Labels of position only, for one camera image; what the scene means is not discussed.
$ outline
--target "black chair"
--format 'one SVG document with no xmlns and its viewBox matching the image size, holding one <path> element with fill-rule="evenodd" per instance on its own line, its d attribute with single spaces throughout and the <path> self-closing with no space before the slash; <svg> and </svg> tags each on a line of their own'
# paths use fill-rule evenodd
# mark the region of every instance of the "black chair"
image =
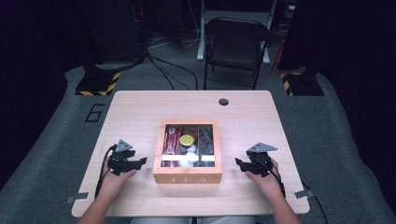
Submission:
<svg viewBox="0 0 396 224">
<path fill-rule="evenodd" d="M 269 37 L 270 32 L 267 27 L 259 22 L 228 18 L 215 18 L 209 21 L 205 29 L 204 90 L 206 90 L 208 80 L 250 87 L 255 90 Z M 251 71 L 253 76 L 233 74 L 232 76 L 223 75 L 219 79 L 213 73 L 209 79 L 207 73 L 209 64 L 212 70 L 214 66 L 221 66 Z"/>
</svg>

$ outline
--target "dark background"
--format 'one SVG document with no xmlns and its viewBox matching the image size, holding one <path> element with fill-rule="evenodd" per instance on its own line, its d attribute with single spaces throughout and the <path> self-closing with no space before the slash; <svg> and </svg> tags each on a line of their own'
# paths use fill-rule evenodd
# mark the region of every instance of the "dark background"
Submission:
<svg viewBox="0 0 396 224">
<path fill-rule="evenodd" d="M 191 1 L 196 15 L 199 2 Z M 236 8 L 257 8 L 260 1 L 241 2 L 235 1 Z M 183 3 L 177 9 L 181 20 L 190 15 L 185 7 Z M 361 158 L 375 173 L 395 212 L 394 8 L 390 0 L 300 0 L 280 66 L 297 69 L 319 64 L 319 72 L 334 85 L 343 104 Z M 0 3 L 1 187 L 62 101 L 67 85 L 64 73 L 81 66 L 69 37 L 70 26 L 75 25 L 70 18 L 79 21 L 79 37 L 92 60 L 101 63 L 94 33 L 77 0 Z"/>
</svg>

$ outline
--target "wooden box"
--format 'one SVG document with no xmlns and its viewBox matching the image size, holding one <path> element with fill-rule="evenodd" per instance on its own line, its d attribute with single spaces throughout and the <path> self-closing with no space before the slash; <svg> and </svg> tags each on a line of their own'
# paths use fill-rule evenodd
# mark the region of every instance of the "wooden box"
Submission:
<svg viewBox="0 0 396 224">
<path fill-rule="evenodd" d="M 218 184 L 221 152 L 217 120 L 163 120 L 155 153 L 157 184 Z"/>
</svg>

